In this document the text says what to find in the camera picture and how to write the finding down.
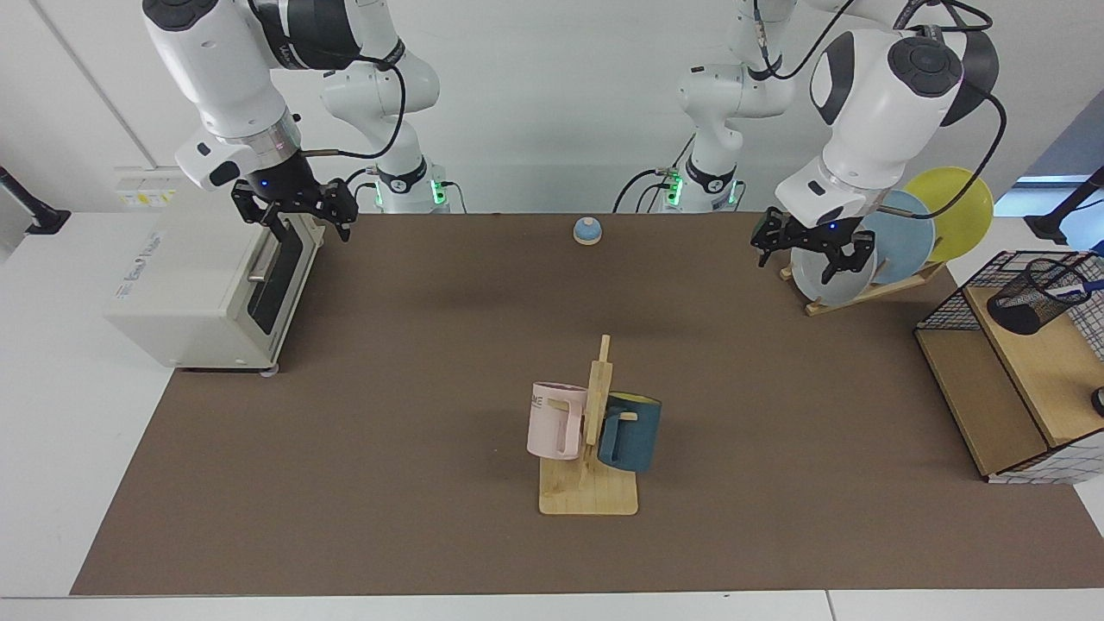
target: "plate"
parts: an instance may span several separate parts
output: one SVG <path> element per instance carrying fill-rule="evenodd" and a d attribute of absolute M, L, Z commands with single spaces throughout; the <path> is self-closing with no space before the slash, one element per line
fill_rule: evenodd
<path fill-rule="evenodd" d="M 909 181 L 904 191 L 924 201 L 930 212 L 935 212 L 955 198 L 972 175 L 965 168 L 933 168 Z M 989 232 L 990 224 L 992 192 L 985 181 L 978 179 L 957 204 L 935 219 L 938 242 L 930 260 L 943 263 L 974 250 Z"/>
<path fill-rule="evenodd" d="M 790 265 L 794 269 L 794 284 L 800 290 L 805 297 L 825 306 L 840 306 L 859 297 L 874 278 L 874 270 L 878 267 L 878 249 L 867 261 L 862 272 L 839 272 L 828 281 L 827 285 L 820 284 L 820 276 L 828 266 L 828 257 L 819 252 L 795 248 L 790 252 Z"/>
<path fill-rule="evenodd" d="M 901 190 L 893 190 L 882 201 L 889 207 L 912 213 L 928 213 L 924 201 Z M 874 284 L 890 285 L 919 272 L 935 246 L 935 222 L 913 220 L 875 211 L 862 221 L 862 227 L 874 232 L 878 261 Z"/>

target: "black mesh cup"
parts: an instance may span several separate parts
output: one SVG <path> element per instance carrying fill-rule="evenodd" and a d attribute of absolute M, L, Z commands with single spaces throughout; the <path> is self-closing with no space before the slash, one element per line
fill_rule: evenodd
<path fill-rule="evenodd" d="M 1089 302 L 1089 280 L 1069 265 L 1036 259 L 1012 282 L 989 299 L 989 316 L 1007 330 L 1032 335 L 1063 313 Z M 1081 285 L 1082 291 L 1061 295 L 1062 290 Z"/>

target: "teal mug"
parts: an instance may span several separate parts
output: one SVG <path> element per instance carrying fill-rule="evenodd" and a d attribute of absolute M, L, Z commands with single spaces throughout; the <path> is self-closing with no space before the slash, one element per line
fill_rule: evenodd
<path fill-rule="evenodd" d="M 662 403 L 629 392 L 611 392 L 598 443 L 598 460 L 609 467 L 645 472 L 651 466 Z"/>

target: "wooden mug stand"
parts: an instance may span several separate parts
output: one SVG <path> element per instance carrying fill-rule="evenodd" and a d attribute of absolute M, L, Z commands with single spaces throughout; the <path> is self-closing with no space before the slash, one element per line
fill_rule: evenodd
<path fill-rule="evenodd" d="M 578 459 L 541 460 L 540 509 L 544 515 L 636 515 L 639 511 L 636 473 L 598 461 L 598 436 L 614 377 L 609 340 L 608 335 L 602 337 L 598 359 L 591 362 Z"/>

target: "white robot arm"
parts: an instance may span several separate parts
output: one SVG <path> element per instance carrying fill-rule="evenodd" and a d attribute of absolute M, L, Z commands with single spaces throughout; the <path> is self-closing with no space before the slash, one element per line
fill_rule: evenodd
<path fill-rule="evenodd" d="M 681 103 L 697 134 L 666 211 L 710 212 L 732 202 L 743 147 L 733 120 L 778 116 L 793 102 L 788 80 L 794 74 L 779 77 L 783 59 L 768 57 L 767 42 L 778 48 L 796 1 L 737 0 L 729 48 L 740 64 L 698 66 L 683 76 Z M 955 13 L 942 0 L 805 2 L 882 27 L 838 38 L 814 73 L 811 95 L 832 127 L 832 139 L 820 158 L 777 190 L 783 207 L 813 228 L 877 209 L 936 129 L 980 103 L 977 93 L 960 94 L 963 59 L 973 61 L 972 74 L 980 75 L 972 75 L 972 83 L 985 92 L 996 81 L 997 61 L 980 32 L 924 35 L 904 30 L 910 22 L 955 24 Z"/>
<path fill-rule="evenodd" d="M 177 161 L 208 190 L 244 178 L 233 196 L 246 221 L 308 212 L 348 239 L 357 219 L 342 180 L 315 180 L 272 83 L 277 67 L 328 72 L 327 108 L 378 151 L 384 211 L 429 212 L 445 202 L 413 127 L 394 118 L 434 105 L 439 83 L 399 39 L 385 0 L 144 0 L 142 9 L 159 55 L 200 113 L 202 127 Z"/>
<path fill-rule="evenodd" d="M 829 10 L 841 6 L 807 1 Z M 954 10 L 962 2 L 857 0 L 843 7 L 883 28 L 845 32 L 821 54 L 810 94 L 832 137 L 778 186 L 776 197 L 788 213 L 767 209 L 752 239 L 761 264 L 789 248 L 826 254 L 824 283 L 866 265 L 874 239 L 859 230 L 862 218 L 879 209 L 940 127 L 985 99 L 1000 108 L 990 94 L 999 73 L 996 49 L 984 28 L 962 21 Z M 925 25 L 909 28 L 917 17 Z"/>
<path fill-rule="evenodd" d="M 771 41 L 781 41 L 796 3 L 760 0 L 762 24 Z M 679 84 L 682 109 L 693 119 L 697 134 L 690 156 L 673 179 L 676 187 L 665 211 L 708 213 L 732 204 L 736 162 L 744 144 L 733 120 L 778 116 L 794 101 L 794 83 L 769 80 L 756 44 L 752 0 L 739 0 L 737 4 L 728 39 L 739 63 L 696 66 Z M 772 63 L 777 70 L 782 57 Z"/>

